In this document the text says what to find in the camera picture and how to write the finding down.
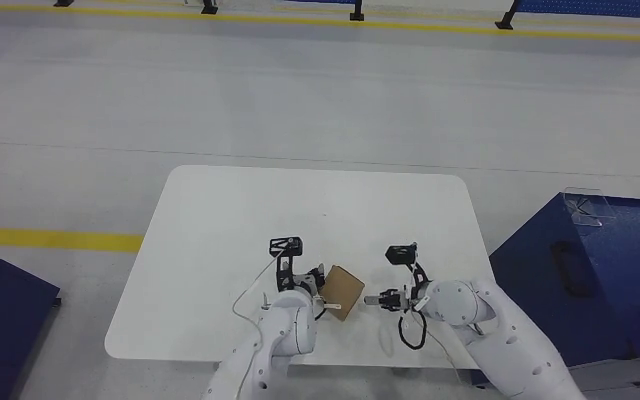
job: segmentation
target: white cable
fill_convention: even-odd
[[[260,271],[260,273],[258,274],[258,276],[256,276],[256,279],[253,280],[251,285],[248,288],[246,288],[242,293],[240,293],[240,296],[238,296],[236,301],[234,301],[233,305],[231,306],[231,312],[234,313],[237,317],[240,317],[240,318],[244,319],[245,321],[249,322],[251,325],[253,325],[253,327],[256,328],[256,330],[258,331],[258,334],[260,335],[260,343],[259,343],[258,346],[254,346],[254,348],[253,348],[253,354],[251,355],[251,361],[249,361],[249,366],[247,366],[247,370],[244,372],[244,376],[242,377],[242,381],[240,381],[240,386],[238,386],[238,391],[236,392],[236,399],[240,398],[240,391],[242,390],[242,386],[244,385],[244,381],[247,379],[247,375],[249,375],[249,371],[251,370],[251,365],[253,364],[253,359],[256,357],[256,353],[259,352],[262,349],[262,331],[260,330],[260,327],[258,326],[258,324],[253,322],[253,320],[251,320],[251,318],[246,317],[246,316],[240,314],[239,312],[237,312],[236,311],[236,304],[238,304],[238,302],[240,301],[242,296],[244,296],[245,293],[247,293],[249,290],[253,289],[253,286],[256,284],[256,282],[258,282],[258,280],[260,279],[262,274],[264,274],[264,272],[267,269],[269,269],[269,267],[278,259],[278,257],[280,257],[280,255],[282,253],[284,253],[285,250],[286,249],[281,250],[280,253],[278,253],[277,256],[275,256],[275,257],[273,257],[271,259],[269,264],[267,264],[267,266],[264,267],[262,269],[262,271]]]
[[[416,321],[416,323],[418,325],[420,325],[421,328],[423,328],[422,321],[420,321],[420,320],[418,320],[416,318],[413,310],[411,310],[411,316],[413,317],[413,320]],[[451,355],[447,351],[447,348],[444,347],[444,345],[442,344],[441,341],[438,340],[438,338],[436,338],[435,336],[433,336],[433,334],[431,334],[431,332],[429,332],[429,329],[427,329],[427,334],[429,335],[429,337],[431,339],[435,340],[436,343],[438,343],[438,345],[440,345],[440,347],[442,348],[442,351],[444,351],[444,354],[445,354],[445,357],[447,358],[447,361],[449,361],[449,364],[451,364],[451,368],[453,368],[453,372],[455,372],[455,374],[456,374],[456,378],[458,378],[458,383],[461,384],[461,385],[464,385],[464,383],[462,383],[462,379],[460,379],[460,374],[458,373],[458,369],[453,364],[453,358],[451,358]]]

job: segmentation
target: white table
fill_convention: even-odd
[[[446,175],[182,166],[169,176],[105,348],[116,358],[220,361],[250,332],[231,305],[270,261],[269,239],[300,236],[295,273],[341,265],[363,295],[408,282],[384,253],[418,243],[433,279],[493,278],[465,184]],[[275,272],[239,303],[256,317]],[[297,364],[449,368],[432,339],[421,351],[399,340],[399,313],[366,307],[345,322],[325,315],[316,349]],[[477,368],[448,326],[430,322],[458,368]],[[409,340],[420,329],[410,327]]]

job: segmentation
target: blue barrier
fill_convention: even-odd
[[[640,0],[522,0],[518,11],[640,18]]]
[[[332,4],[356,4],[356,0],[288,0],[297,3],[332,3]]]

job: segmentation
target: dark blue panel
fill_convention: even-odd
[[[640,17],[640,0],[522,0],[520,12]]]
[[[11,394],[59,291],[0,260],[0,399]]]
[[[607,197],[615,219],[581,227],[593,270],[636,350],[640,349],[640,200]]]
[[[356,4],[356,0],[288,0],[299,3],[334,3],[334,4]]]
[[[571,295],[551,246],[566,242],[562,263],[588,297]],[[627,336],[598,282],[561,194],[490,257],[497,283],[556,345],[569,366],[629,356]]]

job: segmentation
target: black cable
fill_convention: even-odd
[[[316,321],[319,320],[324,315],[324,313],[327,312],[327,309],[324,308],[325,304],[327,304],[327,302],[322,299],[322,311],[320,311],[320,314],[316,315]]]
[[[422,318],[422,337],[420,338],[420,343],[418,343],[418,345],[412,345],[411,343],[407,342],[407,339],[404,338],[404,333],[402,333],[402,321],[404,320],[404,315],[401,315],[400,319],[398,320],[398,333],[400,334],[400,340],[411,350],[420,350],[422,347],[424,347],[424,344],[427,341],[427,319],[421,312],[418,312],[418,314],[420,314],[420,318]]]

